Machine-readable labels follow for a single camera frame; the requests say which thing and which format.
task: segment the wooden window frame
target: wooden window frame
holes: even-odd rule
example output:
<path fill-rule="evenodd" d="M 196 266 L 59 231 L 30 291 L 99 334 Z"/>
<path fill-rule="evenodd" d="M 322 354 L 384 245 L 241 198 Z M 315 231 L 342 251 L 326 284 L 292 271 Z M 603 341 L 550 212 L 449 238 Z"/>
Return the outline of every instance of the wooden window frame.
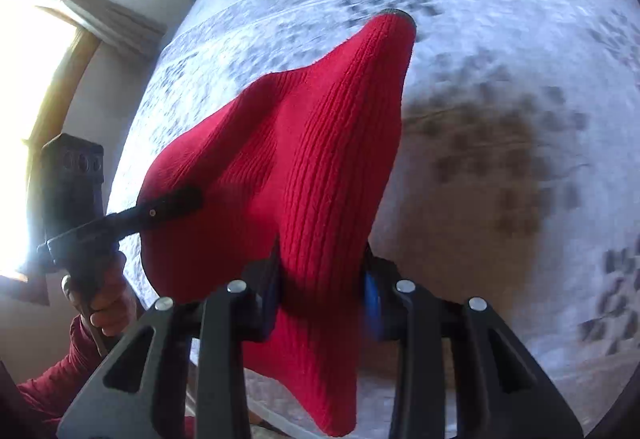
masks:
<path fill-rule="evenodd" d="M 24 141 L 29 150 L 26 170 L 26 209 L 30 235 L 29 246 L 33 250 L 44 241 L 42 203 L 40 202 L 41 177 L 39 174 L 40 169 L 36 164 L 40 159 L 40 152 L 44 144 L 62 131 L 76 88 L 78 88 L 91 58 L 100 45 L 100 40 L 94 34 L 74 22 L 71 18 L 49 7 L 37 7 L 73 25 L 76 28 L 76 37 L 69 45 L 56 72 L 54 72 L 40 105 L 31 135 L 28 140 Z M 27 273 L 26 275 L 21 273 L 14 275 L 0 274 L 0 295 L 23 302 L 49 305 L 46 278 L 39 273 Z"/>

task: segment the gray curtain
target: gray curtain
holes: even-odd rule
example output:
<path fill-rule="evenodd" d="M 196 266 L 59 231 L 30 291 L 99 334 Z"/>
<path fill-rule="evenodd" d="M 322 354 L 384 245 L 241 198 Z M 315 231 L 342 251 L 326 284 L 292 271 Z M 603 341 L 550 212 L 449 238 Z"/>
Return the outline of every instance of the gray curtain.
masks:
<path fill-rule="evenodd" d="M 153 60 L 166 26 L 110 0 L 40 0 L 129 58 Z"/>

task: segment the red knit hat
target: red knit hat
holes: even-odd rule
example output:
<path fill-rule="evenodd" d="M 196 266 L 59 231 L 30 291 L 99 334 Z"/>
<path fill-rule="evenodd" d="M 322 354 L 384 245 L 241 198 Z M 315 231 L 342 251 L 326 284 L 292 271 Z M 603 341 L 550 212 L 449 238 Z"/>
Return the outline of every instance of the red knit hat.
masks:
<path fill-rule="evenodd" d="M 139 201 L 199 186 L 204 208 L 141 235 L 158 294 L 203 299 L 280 238 L 282 305 L 244 365 L 332 436 L 355 427 L 360 264 L 400 141 L 415 24 L 385 10 L 315 64 L 267 74 L 182 134 Z"/>

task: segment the bright window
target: bright window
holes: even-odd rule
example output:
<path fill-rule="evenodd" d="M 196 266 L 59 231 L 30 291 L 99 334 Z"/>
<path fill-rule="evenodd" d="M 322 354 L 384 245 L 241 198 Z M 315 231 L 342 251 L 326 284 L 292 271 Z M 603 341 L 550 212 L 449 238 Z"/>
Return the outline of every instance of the bright window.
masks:
<path fill-rule="evenodd" d="M 29 251 L 28 146 L 56 69 L 78 28 L 25 0 L 0 0 L 0 275 Z"/>

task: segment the red sleeve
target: red sleeve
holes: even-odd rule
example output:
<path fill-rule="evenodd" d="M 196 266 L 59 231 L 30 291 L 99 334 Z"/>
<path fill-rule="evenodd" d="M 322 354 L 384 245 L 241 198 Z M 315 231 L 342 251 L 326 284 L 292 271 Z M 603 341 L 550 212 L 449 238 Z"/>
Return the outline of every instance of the red sleeve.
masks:
<path fill-rule="evenodd" d="M 70 334 L 69 353 L 62 361 L 40 377 L 18 385 L 24 400 L 52 434 L 55 434 L 66 409 L 101 361 L 94 340 L 84 329 L 80 316 L 71 323 Z"/>

